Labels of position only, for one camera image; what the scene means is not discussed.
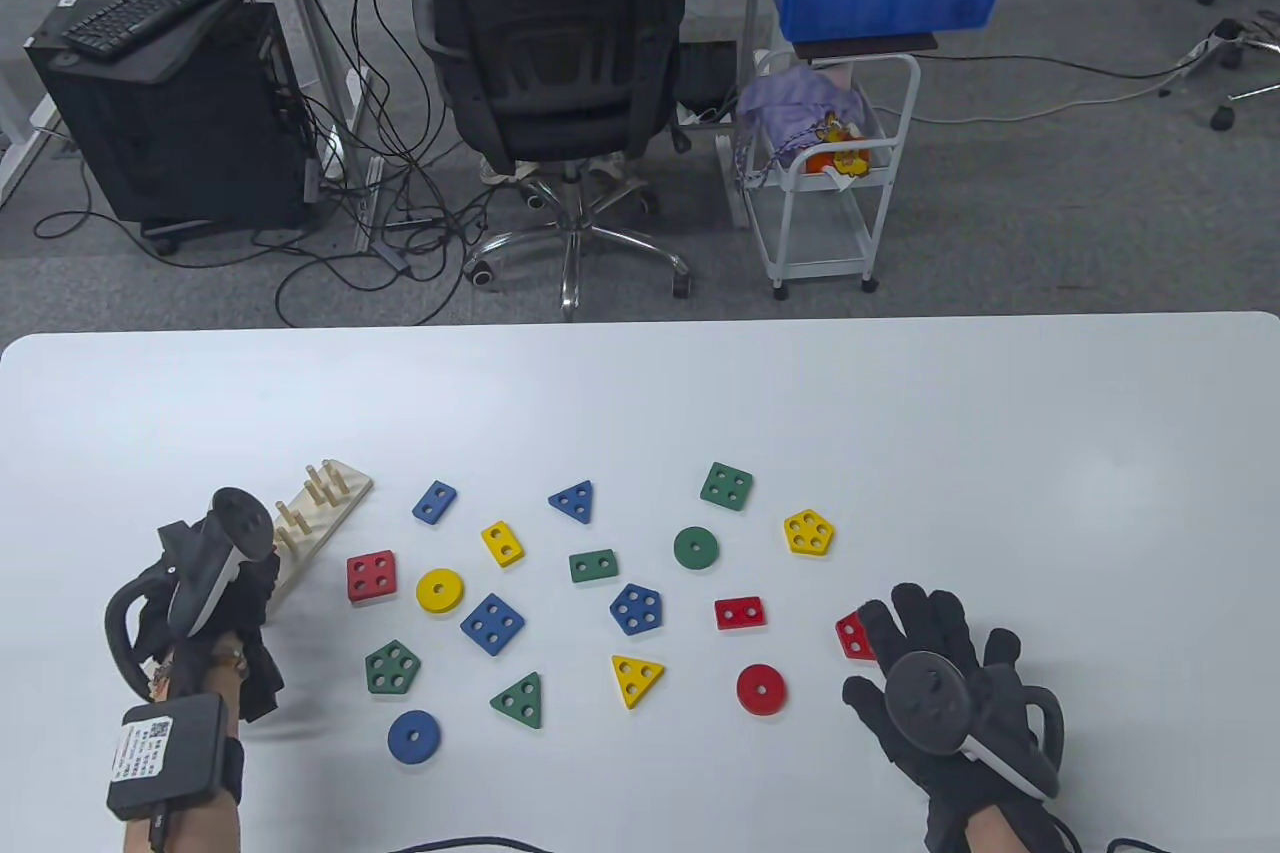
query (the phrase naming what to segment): red square block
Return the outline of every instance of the red square block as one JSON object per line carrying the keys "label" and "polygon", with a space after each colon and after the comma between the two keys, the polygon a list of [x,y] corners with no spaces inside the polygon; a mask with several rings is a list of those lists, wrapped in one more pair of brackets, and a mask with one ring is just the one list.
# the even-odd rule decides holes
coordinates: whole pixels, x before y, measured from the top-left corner
{"label": "red square block", "polygon": [[716,602],[716,625],[722,630],[740,630],[744,626],[763,626],[764,603],[758,596],[741,596]]}
{"label": "red square block", "polygon": [[396,592],[396,553],[365,553],[347,560],[347,598],[353,603]]}
{"label": "red square block", "polygon": [[840,646],[845,648],[845,656],[850,660],[869,660],[876,662],[876,653],[867,639],[867,628],[858,619],[858,613],[851,612],[842,620],[836,621],[836,635],[840,637]]}

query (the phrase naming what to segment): green triangle block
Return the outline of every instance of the green triangle block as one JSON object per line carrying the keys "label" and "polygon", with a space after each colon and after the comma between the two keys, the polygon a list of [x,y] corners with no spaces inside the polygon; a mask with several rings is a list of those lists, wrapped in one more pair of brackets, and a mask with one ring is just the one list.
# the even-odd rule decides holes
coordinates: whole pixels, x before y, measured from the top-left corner
{"label": "green triangle block", "polygon": [[520,720],[530,729],[540,730],[543,727],[543,678],[535,672],[529,674],[490,699],[489,706],[512,720]]}

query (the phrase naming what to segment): yellow circle ring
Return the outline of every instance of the yellow circle ring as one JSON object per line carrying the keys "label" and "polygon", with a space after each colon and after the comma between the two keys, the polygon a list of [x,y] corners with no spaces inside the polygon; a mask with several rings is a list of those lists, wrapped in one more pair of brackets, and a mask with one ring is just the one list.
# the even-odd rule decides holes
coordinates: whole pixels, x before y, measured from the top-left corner
{"label": "yellow circle ring", "polygon": [[428,612],[444,613],[462,602],[462,578],[453,570],[431,570],[417,581],[417,603]]}

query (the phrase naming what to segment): gray carpet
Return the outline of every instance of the gray carpet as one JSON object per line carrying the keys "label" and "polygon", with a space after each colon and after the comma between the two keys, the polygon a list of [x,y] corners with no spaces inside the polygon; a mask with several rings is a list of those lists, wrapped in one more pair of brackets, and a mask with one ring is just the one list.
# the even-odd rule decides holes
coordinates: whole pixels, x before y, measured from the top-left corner
{"label": "gray carpet", "polygon": [[[20,59],[27,31],[56,0],[0,0],[0,58]],[[349,0],[326,0],[346,20]],[[407,0],[381,0],[389,26],[411,45]],[[1222,15],[1247,15],[1280,0],[1001,0],[988,29],[950,35],[943,53],[1046,53],[1117,70],[1157,70],[1207,33]],[[742,0],[690,0],[686,38],[732,38]],[[297,38],[292,12],[287,29]],[[424,97],[412,72],[366,9],[366,53],[392,79],[392,115],[415,140]],[[301,54],[297,68],[311,79]],[[627,254],[590,257],[582,321],[694,318],[868,318],[969,313],[1125,313],[1126,310],[1265,309],[1280,289],[1280,102],[1258,99],[1229,134],[1207,118],[1226,88],[1280,73],[1280,61],[1247,58],[1243,70],[1217,67],[1166,99],[1084,108],[1018,126],[915,126],[897,181],[877,273],[877,295],[851,280],[792,283],[777,304],[754,240],[728,219],[709,140],[676,158],[666,137],[643,164],[662,195],[657,222],[626,216],[677,246],[695,270],[687,301],[672,300],[669,274]],[[1066,99],[1133,90],[1037,63],[924,63],[919,113],[972,117],[1029,111]],[[439,145],[453,143],[445,127]],[[276,283],[291,257],[178,272],[151,263],[127,237],[92,222],[64,240],[33,240],[38,216],[81,207],[77,161],[46,149],[23,186],[0,209],[0,346],[36,330],[274,327]],[[444,193],[461,201],[479,190],[476,158],[453,150],[435,167]],[[102,200],[96,199],[96,209]],[[515,196],[493,204],[497,228],[532,219]],[[349,223],[308,241],[346,251]],[[247,254],[242,236],[183,251],[187,263]],[[451,260],[445,275],[453,274]],[[361,282],[385,277],[355,264]],[[435,321],[554,321],[557,257],[509,257],[488,289],[463,283]],[[292,321],[307,327],[411,323],[448,295],[451,283],[398,282],[357,295],[325,272],[308,272],[284,296]]]}

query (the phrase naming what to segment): yellow triangle block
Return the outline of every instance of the yellow triangle block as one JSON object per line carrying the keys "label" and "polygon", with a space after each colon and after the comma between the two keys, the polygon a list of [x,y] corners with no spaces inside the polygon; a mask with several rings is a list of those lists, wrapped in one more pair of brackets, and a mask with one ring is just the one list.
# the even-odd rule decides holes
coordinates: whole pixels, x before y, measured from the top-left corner
{"label": "yellow triangle block", "polygon": [[613,657],[613,676],[618,681],[622,692],[622,702],[627,710],[635,710],[636,703],[644,699],[658,678],[667,671],[662,663],[650,663],[648,660],[632,660],[626,656]]}

